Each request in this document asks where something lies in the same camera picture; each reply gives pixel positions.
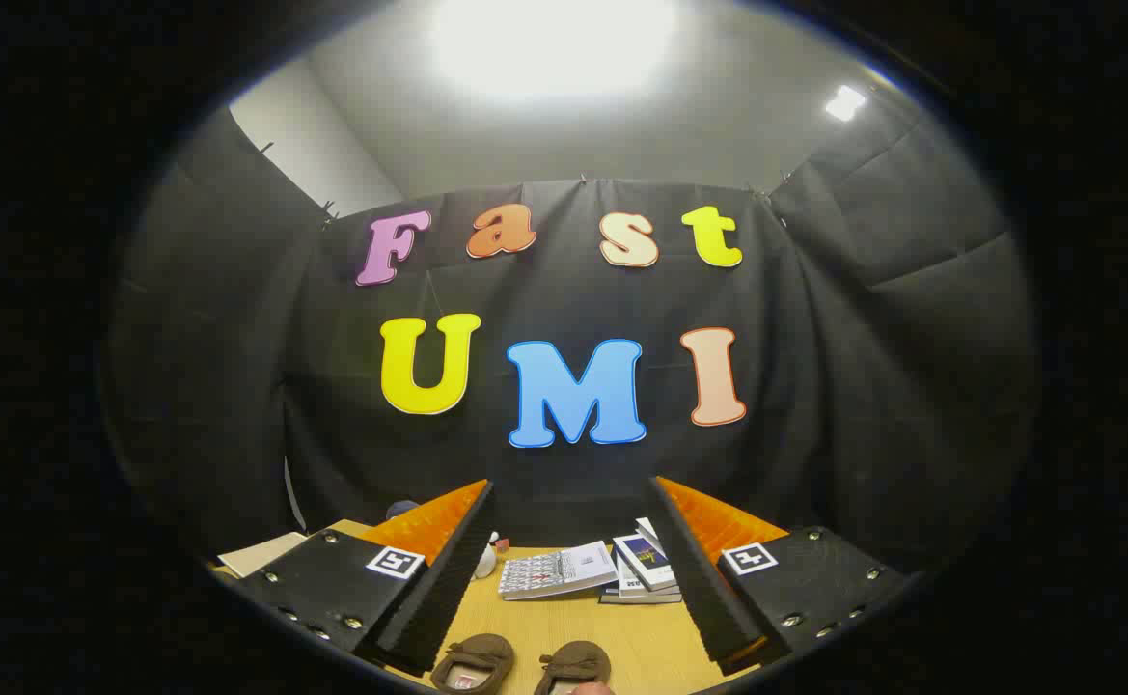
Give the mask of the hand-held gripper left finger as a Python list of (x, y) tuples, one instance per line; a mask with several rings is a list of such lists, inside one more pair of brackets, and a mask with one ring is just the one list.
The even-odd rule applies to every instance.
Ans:
[(423, 676), (487, 548), (493, 493), (478, 480), (365, 533), (324, 528), (233, 588), (309, 641)]

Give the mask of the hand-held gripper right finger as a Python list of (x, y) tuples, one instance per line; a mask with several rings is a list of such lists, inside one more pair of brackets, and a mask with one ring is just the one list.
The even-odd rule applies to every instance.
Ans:
[(786, 531), (661, 476), (647, 480), (647, 520), (724, 674), (813, 653), (913, 588), (909, 573), (822, 525)]

